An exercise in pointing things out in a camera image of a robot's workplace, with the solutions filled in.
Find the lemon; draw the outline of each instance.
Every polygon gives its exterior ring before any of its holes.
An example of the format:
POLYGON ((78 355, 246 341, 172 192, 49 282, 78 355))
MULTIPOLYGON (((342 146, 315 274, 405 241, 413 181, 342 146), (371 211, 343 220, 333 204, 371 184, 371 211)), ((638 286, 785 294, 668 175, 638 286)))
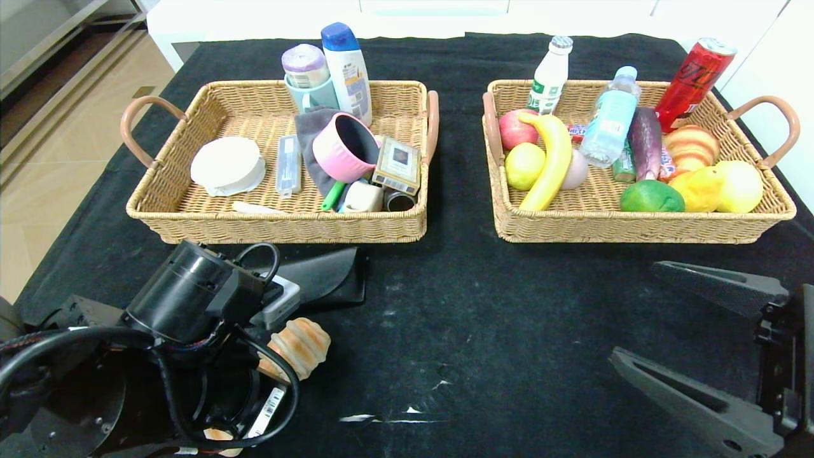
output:
POLYGON ((528 191, 545 165, 545 152, 534 143, 521 143, 506 156, 506 181, 520 191, 528 191))
POLYGON ((713 212, 720 205, 724 175, 713 165, 673 178, 670 186, 684 197, 688 213, 713 212))
POLYGON ((718 211, 726 213, 749 213, 763 199, 763 183, 760 172, 744 161, 721 161, 716 168, 724 175, 720 191, 718 211))

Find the green fruit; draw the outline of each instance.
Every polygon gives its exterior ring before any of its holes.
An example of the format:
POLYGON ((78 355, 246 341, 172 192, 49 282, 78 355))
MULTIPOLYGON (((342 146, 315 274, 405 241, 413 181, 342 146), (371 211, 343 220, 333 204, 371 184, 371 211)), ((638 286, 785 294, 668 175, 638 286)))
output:
POLYGON ((642 180, 625 189, 619 201, 624 212, 683 212, 681 194, 658 180, 642 180))
POLYGON ((545 152, 534 143, 521 143, 506 156, 506 181, 509 186, 528 191, 545 165, 545 152))

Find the pink cup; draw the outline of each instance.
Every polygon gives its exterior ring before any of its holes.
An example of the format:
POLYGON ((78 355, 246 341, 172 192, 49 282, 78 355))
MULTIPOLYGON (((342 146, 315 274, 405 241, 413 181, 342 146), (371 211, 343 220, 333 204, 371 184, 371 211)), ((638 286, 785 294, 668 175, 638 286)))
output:
POLYGON ((353 183, 376 168, 362 160, 378 157, 379 142, 361 121, 339 112, 313 140, 313 156, 331 178, 353 183))

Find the plastic water bottle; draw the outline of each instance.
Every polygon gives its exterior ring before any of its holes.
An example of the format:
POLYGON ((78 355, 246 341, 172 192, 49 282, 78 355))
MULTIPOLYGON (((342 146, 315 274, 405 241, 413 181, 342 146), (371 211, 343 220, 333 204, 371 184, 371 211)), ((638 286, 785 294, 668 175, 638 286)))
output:
POLYGON ((571 37, 557 35, 551 38, 549 52, 545 53, 534 71, 532 90, 528 93, 526 108, 539 114, 554 112, 562 95, 562 86, 568 80, 568 55, 574 47, 571 37))
POLYGON ((339 109, 370 126, 373 122, 370 77, 353 31, 341 22, 326 26, 322 29, 322 50, 330 79, 334 82, 339 109))
POLYGON ((580 152, 589 164, 610 167, 620 156, 633 112, 641 97, 634 67, 616 70, 616 76, 597 100, 597 111, 585 131, 580 152))

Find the red can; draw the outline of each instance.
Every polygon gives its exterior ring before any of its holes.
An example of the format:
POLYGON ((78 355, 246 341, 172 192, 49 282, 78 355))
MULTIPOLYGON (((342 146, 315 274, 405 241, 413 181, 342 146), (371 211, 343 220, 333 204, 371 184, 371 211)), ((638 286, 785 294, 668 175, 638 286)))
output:
POLYGON ((670 87, 656 105, 662 132, 689 124, 689 115, 735 59, 737 50, 714 38, 701 38, 690 50, 670 87))

